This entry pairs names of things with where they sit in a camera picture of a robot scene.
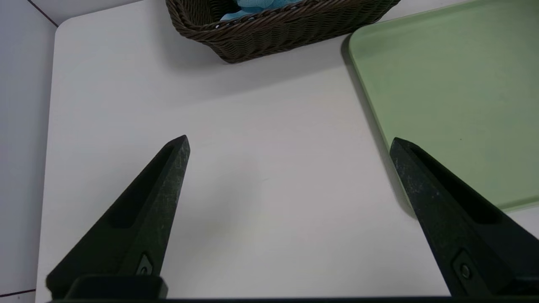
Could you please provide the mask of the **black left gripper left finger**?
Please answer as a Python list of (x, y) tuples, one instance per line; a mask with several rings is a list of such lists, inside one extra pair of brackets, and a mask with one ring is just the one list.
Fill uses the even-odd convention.
[(46, 277), (52, 297), (165, 297), (160, 277), (190, 144), (169, 141)]

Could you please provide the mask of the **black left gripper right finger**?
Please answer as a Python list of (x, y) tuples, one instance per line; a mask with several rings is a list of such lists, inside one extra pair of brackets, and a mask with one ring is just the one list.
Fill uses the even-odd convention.
[(537, 297), (539, 242), (418, 145), (390, 157), (454, 297)]

